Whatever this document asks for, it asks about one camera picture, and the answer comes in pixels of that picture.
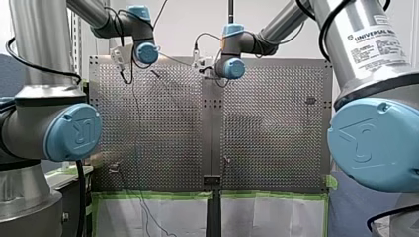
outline blue joint cap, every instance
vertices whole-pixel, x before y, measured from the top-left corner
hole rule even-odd
[[[158,59],[157,47],[151,42],[144,42],[136,48],[136,58],[144,64],[152,64]]]
[[[146,6],[129,6],[128,10],[140,19],[151,22],[150,11]]]
[[[49,125],[43,152],[55,162],[82,160],[95,149],[101,133],[98,111],[88,104],[76,104],[66,108]]]
[[[231,23],[224,26],[222,36],[227,38],[241,33],[244,33],[244,26],[242,24]]]
[[[342,107],[327,142],[339,167],[384,192],[419,191],[419,111],[392,100],[364,98]]]
[[[231,58],[224,62],[224,77],[238,79],[244,75],[246,68],[240,58]]]

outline metal post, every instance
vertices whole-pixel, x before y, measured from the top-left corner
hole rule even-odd
[[[228,0],[228,23],[234,23],[234,0]]]

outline white wall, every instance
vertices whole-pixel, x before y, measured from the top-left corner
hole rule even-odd
[[[127,5],[147,5],[152,21],[164,0],[112,0],[111,6],[119,9]],[[235,22],[244,24],[246,30],[259,32],[281,11],[290,0],[236,0]],[[12,36],[9,0],[0,0],[0,53],[5,53],[4,44]],[[419,3],[416,0],[392,1],[388,16],[398,32],[401,43],[412,65],[419,68]],[[162,52],[171,56],[190,56],[195,37],[201,32],[221,35],[227,22],[227,0],[168,0],[166,8],[155,29],[157,44]],[[88,56],[98,52],[97,41],[83,28],[83,76],[88,76]],[[292,42],[281,46],[275,57],[321,58],[317,45],[318,28],[313,21],[306,21],[301,34]],[[202,38],[200,50],[206,55],[215,55],[219,43],[214,39]]]
[[[5,44],[12,37],[9,0],[0,0],[0,53],[6,53]]]

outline metal base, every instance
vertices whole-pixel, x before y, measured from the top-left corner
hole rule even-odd
[[[2,237],[59,237],[61,222],[61,193],[54,191],[45,202],[33,208],[0,216],[0,233]]]
[[[0,236],[61,236],[61,197],[50,190],[39,164],[1,171]]]

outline green tape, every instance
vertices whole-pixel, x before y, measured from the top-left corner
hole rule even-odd
[[[116,191],[116,192],[93,192],[92,198],[97,199],[158,199],[158,200],[194,200],[210,199],[211,192],[155,192],[155,191]]]
[[[337,190],[338,189],[338,180],[336,180],[335,177],[333,177],[332,175],[327,175],[326,176],[326,186],[329,188],[332,188],[333,190]]]
[[[86,215],[90,215],[93,212],[92,205],[86,206]]]
[[[326,200],[327,194],[300,194],[292,192],[277,191],[223,191],[222,198],[277,198],[277,199],[299,199],[299,200]]]
[[[324,200],[324,214],[323,214],[323,237],[327,237],[329,228],[329,195],[326,195]]]
[[[93,230],[92,230],[92,234],[94,237],[96,237],[96,233],[97,233],[97,228],[98,228],[98,209],[99,209],[99,200],[97,198],[94,198],[94,196],[92,195],[92,219],[93,219]]]

